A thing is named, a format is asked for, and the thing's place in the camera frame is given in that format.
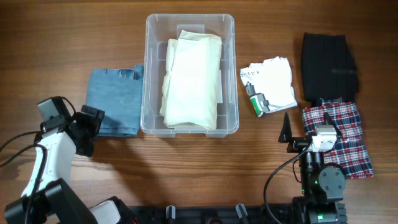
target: plastic bin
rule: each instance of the plastic bin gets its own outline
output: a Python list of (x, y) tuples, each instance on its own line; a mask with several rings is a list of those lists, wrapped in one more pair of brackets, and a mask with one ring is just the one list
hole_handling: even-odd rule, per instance
[[(215, 34), (221, 37), (221, 79), (223, 103), (217, 106), (217, 129), (181, 127), (170, 129), (159, 114), (162, 85), (166, 74), (167, 41), (177, 39), (181, 31)], [(179, 133), (206, 134), (223, 138), (239, 128), (236, 87), (234, 19), (228, 14), (152, 14), (146, 21), (144, 87), (142, 90), (141, 129), (160, 138), (174, 138)]]

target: wooden surface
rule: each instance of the wooden surface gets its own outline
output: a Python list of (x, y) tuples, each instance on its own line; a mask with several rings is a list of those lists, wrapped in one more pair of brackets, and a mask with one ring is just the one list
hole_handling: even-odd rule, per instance
[[(145, 21), (152, 13), (228, 13), (235, 19), (236, 65), (287, 57), (299, 106), (287, 110), (303, 135), (300, 52), (304, 32), (345, 34), (359, 68), (358, 109), (375, 177), (348, 180), (350, 223), (398, 220), (398, 4), (395, 1), (182, 1), (0, 5), (0, 143), (37, 130), (37, 102), (66, 96), (85, 102), (93, 68), (144, 62)], [(128, 205), (259, 205), (269, 174), (292, 157), (277, 143), (283, 112), (257, 118), (243, 86), (239, 130), (224, 139), (181, 135), (103, 139), (92, 158), (75, 156), (70, 185), (87, 206), (113, 195)], [(5, 160), (32, 141), (0, 153)], [(20, 197), (35, 153), (0, 169), (0, 223)], [(289, 203), (300, 184), (286, 168), (269, 187), (270, 202)]]

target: folded blue cloth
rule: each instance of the folded blue cloth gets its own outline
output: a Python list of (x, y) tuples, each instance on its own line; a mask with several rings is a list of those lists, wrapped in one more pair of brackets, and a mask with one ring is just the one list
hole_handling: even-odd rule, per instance
[(134, 137), (139, 130), (144, 66), (94, 69), (86, 105), (105, 111), (99, 136)]

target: plaid fabric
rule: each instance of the plaid fabric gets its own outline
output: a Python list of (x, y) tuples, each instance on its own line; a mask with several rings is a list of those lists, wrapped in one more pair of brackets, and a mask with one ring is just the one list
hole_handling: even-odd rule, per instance
[(372, 177), (374, 175), (368, 150), (362, 141), (361, 118), (354, 103), (344, 103), (341, 99), (322, 101), (322, 106), (303, 110), (304, 130), (308, 134), (315, 127), (324, 124), (324, 112), (328, 112), (342, 139), (335, 149), (325, 154), (325, 163), (335, 162), (345, 168), (347, 179)]

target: black folded cloth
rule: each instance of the black folded cloth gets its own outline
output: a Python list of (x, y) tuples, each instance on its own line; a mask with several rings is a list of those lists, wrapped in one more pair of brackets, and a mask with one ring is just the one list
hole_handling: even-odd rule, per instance
[(354, 101), (358, 75), (344, 35), (304, 34), (301, 71), (307, 101)]

